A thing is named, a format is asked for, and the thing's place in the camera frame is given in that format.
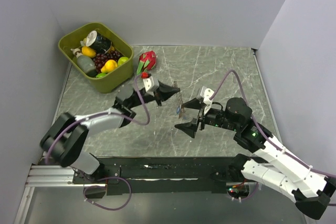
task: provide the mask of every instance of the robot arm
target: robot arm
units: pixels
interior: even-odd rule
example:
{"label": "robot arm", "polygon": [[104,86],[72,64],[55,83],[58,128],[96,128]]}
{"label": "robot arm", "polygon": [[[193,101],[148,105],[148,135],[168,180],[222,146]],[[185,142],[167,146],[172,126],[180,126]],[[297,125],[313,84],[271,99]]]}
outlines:
{"label": "robot arm", "polygon": [[[162,101],[180,91],[147,73],[142,75],[142,79],[145,87],[139,92],[144,103],[156,101],[161,105]],[[44,151],[50,152],[51,157],[62,167],[71,166],[92,177],[101,177],[104,165],[92,154],[82,150],[85,140],[99,132],[124,127],[131,120],[136,121],[133,119],[136,113],[131,109],[140,104],[142,101],[137,92],[131,86],[124,86],[118,90],[114,105],[105,111],[75,116],[70,113],[61,114],[40,141],[40,146]],[[149,121],[138,123],[146,125]]]}
{"label": "robot arm", "polygon": [[[238,154],[230,166],[231,176],[234,178],[239,174],[246,179],[262,183],[295,202],[297,208],[305,215],[320,219],[336,190],[336,179],[315,173],[311,167],[302,165],[303,162],[299,158],[259,124],[268,137],[266,140],[251,119],[252,109],[243,98],[229,99],[224,110],[221,104],[210,100],[213,93],[213,90],[202,87],[195,99],[184,103],[184,108],[199,110],[198,118],[188,123],[177,124],[175,127],[192,138],[195,137],[199,125],[200,130],[203,130],[205,125],[211,125],[235,131],[234,140],[241,147],[263,158],[280,172]],[[213,108],[213,104],[219,104],[221,109]]]}

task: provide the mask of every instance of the red dragon fruit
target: red dragon fruit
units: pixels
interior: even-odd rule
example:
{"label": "red dragon fruit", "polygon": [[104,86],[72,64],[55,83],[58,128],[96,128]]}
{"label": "red dragon fruit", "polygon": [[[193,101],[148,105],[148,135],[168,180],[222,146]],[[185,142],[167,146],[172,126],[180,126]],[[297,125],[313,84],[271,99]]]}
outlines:
{"label": "red dragon fruit", "polygon": [[154,51],[144,52],[139,57],[139,65],[136,74],[148,71],[154,68],[156,64],[156,54]]}

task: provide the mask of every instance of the plastic bin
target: plastic bin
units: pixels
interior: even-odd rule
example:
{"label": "plastic bin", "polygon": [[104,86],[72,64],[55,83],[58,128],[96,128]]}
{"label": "plastic bin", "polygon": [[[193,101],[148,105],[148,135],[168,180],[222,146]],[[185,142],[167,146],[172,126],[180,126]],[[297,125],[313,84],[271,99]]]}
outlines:
{"label": "plastic bin", "polygon": [[[77,66],[77,58],[71,52],[71,49],[80,47],[80,41],[83,40],[92,30],[97,30],[97,32],[99,32],[101,35],[109,38],[112,41],[115,49],[120,51],[123,56],[129,58],[129,60],[124,64],[117,67],[112,72],[109,72],[102,78],[92,78],[87,76]],[[133,76],[132,58],[134,53],[132,47],[102,23],[88,23],[67,34],[59,41],[58,48],[72,63],[72,65],[77,68],[77,70],[91,82],[95,89],[101,93],[111,92],[115,87]]]}

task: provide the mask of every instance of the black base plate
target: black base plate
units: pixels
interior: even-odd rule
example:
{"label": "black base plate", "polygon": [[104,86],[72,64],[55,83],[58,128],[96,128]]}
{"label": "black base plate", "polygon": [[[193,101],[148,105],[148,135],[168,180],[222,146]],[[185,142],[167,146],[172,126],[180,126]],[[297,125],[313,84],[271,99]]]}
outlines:
{"label": "black base plate", "polygon": [[[262,158],[253,158],[264,163]],[[230,177],[228,166],[233,157],[102,157],[105,177],[120,176],[127,179],[132,193],[174,193],[211,191],[226,193],[226,183],[241,183]],[[74,184],[95,184],[84,176],[74,176]],[[123,181],[111,179],[107,183],[107,195],[128,193]]]}

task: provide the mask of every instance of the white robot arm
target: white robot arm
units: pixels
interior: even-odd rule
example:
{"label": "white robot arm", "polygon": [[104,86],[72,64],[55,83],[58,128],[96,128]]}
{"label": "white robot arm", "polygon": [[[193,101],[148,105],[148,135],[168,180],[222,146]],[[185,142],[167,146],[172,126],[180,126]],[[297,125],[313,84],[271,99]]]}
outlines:
{"label": "white robot arm", "polygon": [[246,179],[264,184],[288,197],[305,215],[320,219],[336,190],[336,179],[312,171],[311,166],[305,165],[286,149],[271,132],[261,124],[257,127],[251,118],[252,109],[243,98],[231,98],[225,110],[223,106],[219,110],[212,108],[213,94],[213,90],[202,87],[195,99],[182,105],[184,108],[199,110],[198,118],[175,127],[190,137],[195,137],[199,124],[201,130],[207,124],[236,131],[234,140],[240,146],[263,158],[280,172],[238,154],[231,164],[232,176],[242,174]]}

